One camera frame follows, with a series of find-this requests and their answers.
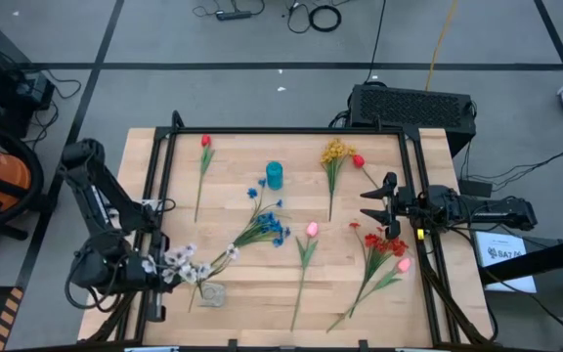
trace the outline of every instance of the pink tulip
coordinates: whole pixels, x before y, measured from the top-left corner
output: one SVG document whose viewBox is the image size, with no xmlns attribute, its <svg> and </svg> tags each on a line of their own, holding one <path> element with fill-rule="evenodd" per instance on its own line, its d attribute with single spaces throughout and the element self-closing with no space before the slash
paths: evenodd
<svg viewBox="0 0 563 352">
<path fill-rule="evenodd" d="M 308 228 L 305 230 L 305 233 L 308 235 L 308 237 L 315 237 L 317 235 L 317 233 L 319 232 L 319 224 L 317 224 L 316 222 L 311 222 L 310 225 L 308 225 Z"/>
<path fill-rule="evenodd" d="M 411 266 L 411 259 L 409 258 L 403 258 L 401 260 L 399 260 L 399 263 L 397 263 L 397 271 L 399 272 L 399 274 L 405 274 Z"/>
</svg>

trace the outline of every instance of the blue cup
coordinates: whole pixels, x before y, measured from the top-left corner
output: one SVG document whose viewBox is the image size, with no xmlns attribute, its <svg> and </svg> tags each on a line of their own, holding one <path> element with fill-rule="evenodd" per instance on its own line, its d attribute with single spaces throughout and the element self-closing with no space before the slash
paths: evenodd
<svg viewBox="0 0 563 352">
<path fill-rule="evenodd" d="M 279 190 L 283 186 L 283 167 L 276 161 L 271 161 L 266 166 L 266 179 L 269 188 L 273 191 Z"/>
</svg>

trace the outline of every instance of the gray floor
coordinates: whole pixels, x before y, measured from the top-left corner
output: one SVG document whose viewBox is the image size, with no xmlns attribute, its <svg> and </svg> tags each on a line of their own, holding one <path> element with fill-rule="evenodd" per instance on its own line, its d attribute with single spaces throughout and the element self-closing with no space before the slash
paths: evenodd
<svg viewBox="0 0 563 352">
<path fill-rule="evenodd" d="M 229 1 L 220 2 L 229 9 Z M 3 1 L 0 27 L 34 62 L 92 63 L 114 3 Z M 244 9 L 259 6 L 254 0 L 238 3 Z M 287 30 L 281 0 L 268 0 L 261 16 L 238 22 L 197 18 L 191 9 L 198 4 L 213 7 L 211 0 L 125 0 L 106 62 L 366 63 L 381 2 L 355 0 L 342 5 L 343 23 L 336 31 L 312 30 L 304 35 Z M 376 60 L 428 63 L 450 4 L 448 0 L 388 1 Z M 563 1 L 544 4 L 563 41 Z M 297 16 L 293 25 L 304 25 L 302 20 Z M 530 0 L 460 1 L 438 62 L 561 63 Z M 85 85 L 90 71 L 56 70 L 54 74 Z M 345 108 L 353 84 L 366 75 L 365 69 L 103 70 L 79 138 L 100 140 L 107 165 L 116 172 L 127 130 L 166 125 L 173 110 L 189 126 L 325 126 Z M 373 75 L 389 86 L 423 89 L 427 71 L 377 70 Z M 470 172 L 491 175 L 563 151 L 563 110 L 555 96 L 562 84 L 562 71 L 437 71 L 431 88 L 470 94 L 477 102 L 478 135 L 471 149 Z M 74 88 L 60 86 L 65 92 Z M 46 188 L 80 98 L 81 93 L 67 101 L 56 100 L 60 119 L 37 149 Z M 49 116 L 49 112 L 41 114 L 43 119 Z M 462 157 L 455 159 L 457 169 Z M 533 203 L 540 220 L 533 235 L 563 239 L 563 158 L 511 184 L 496 198 L 507 195 Z M 35 221 L 29 216 L 20 220 L 20 226 L 31 230 Z M 81 312 L 66 303 L 63 284 L 72 252 L 86 237 L 72 194 L 64 186 L 9 349 L 75 341 Z M 0 285 L 14 284 L 27 246 L 28 242 L 0 241 Z M 563 347 L 563 330 L 542 314 L 524 316 L 517 309 L 496 313 L 501 343 L 546 350 Z"/>
</svg>

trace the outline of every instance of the yellow cable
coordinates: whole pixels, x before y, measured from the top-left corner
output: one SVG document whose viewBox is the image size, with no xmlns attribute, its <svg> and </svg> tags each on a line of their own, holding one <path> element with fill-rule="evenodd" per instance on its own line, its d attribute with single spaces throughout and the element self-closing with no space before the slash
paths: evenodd
<svg viewBox="0 0 563 352">
<path fill-rule="evenodd" d="M 429 82 L 431 81 L 431 76 L 434 74 L 434 65 L 436 64 L 436 58 L 438 57 L 438 50 L 442 45 L 442 40 L 445 38 L 447 29 L 449 29 L 449 24 L 451 24 L 451 18 L 454 16 L 455 8 L 457 7 L 457 0 L 453 0 L 451 3 L 451 9 L 447 15 L 447 20 L 445 25 L 442 26 L 442 32 L 440 32 L 440 38 L 438 38 L 438 45 L 434 49 L 434 56 L 431 58 L 431 66 L 429 66 L 429 76 L 427 76 L 427 83 L 425 84 L 425 91 L 429 90 Z"/>
</svg>

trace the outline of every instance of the wooden tabletop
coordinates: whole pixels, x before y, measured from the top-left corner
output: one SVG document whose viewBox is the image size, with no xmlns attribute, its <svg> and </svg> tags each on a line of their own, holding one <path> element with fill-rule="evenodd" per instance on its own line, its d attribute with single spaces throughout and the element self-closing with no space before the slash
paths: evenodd
<svg viewBox="0 0 563 352">
<path fill-rule="evenodd" d="M 131 129 L 128 135 L 118 181 L 133 199 L 140 199 L 143 193 L 152 136 L 153 129 Z M 365 168 L 373 179 L 381 180 L 386 172 L 394 171 L 399 184 L 405 184 L 396 136 L 340 137 L 365 158 Z M 456 189 L 445 132 L 422 130 L 421 137 L 430 183 Z M 193 288 L 186 284 L 179 285 L 172 294 L 164 294 L 167 319 L 164 323 L 147 323 L 145 344 L 224 346 L 228 339 L 235 338 L 241 346 L 355 347 L 360 339 L 366 339 L 371 347 L 431 346 L 420 273 L 415 266 L 402 276 L 402 281 L 365 300 L 352 319 L 325 333 L 352 304 L 363 278 L 363 255 L 349 223 L 358 221 L 362 236 L 376 232 L 377 223 L 358 209 L 378 209 L 381 205 L 378 200 L 359 197 L 360 193 L 373 189 L 373 185 L 348 160 L 340 171 L 331 221 L 327 221 L 327 179 L 319 160 L 331 138 L 328 135 L 212 135 L 216 154 L 204 178 L 195 223 L 200 135 L 177 137 L 168 189 L 168 197 L 176 201 L 177 208 L 165 214 L 162 225 L 173 246 L 196 243 L 199 248 L 196 261 L 211 261 L 225 250 L 252 213 L 253 202 L 246 194 L 247 189 L 257 186 L 271 160 L 283 165 L 284 185 L 276 192 L 267 189 L 263 203 L 282 199 L 281 220 L 302 241 L 307 224 L 317 221 L 320 242 L 306 274 L 295 331 L 289 331 L 289 326 L 301 270 L 296 243 L 290 239 L 279 248 L 261 242 L 242 249 L 239 260 L 212 281 L 227 290 L 222 308 L 199 307 L 196 298 L 188 313 Z M 408 149 L 414 185 L 418 189 L 420 183 L 411 144 Z M 160 172 L 157 173 L 156 187 Z M 411 227 L 407 219 L 400 221 L 401 239 L 411 246 L 406 255 L 415 259 Z M 490 336 L 492 328 L 472 248 L 455 234 L 442 235 L 442 242 L 455 301 L 480 333 Z M 396 258 L 392 257 L 375 277 L 380 278 L 381 272 L 395 264 Z M 436 305 L 442 338 L 448 341 L 444 305 L 439 298 Z M 130 314 L 130 337 L 137 310 L 138 299 Z M 96 310 L 85 312 L 79 337 L 92 334 L 106 316 Z"/>
</svg>

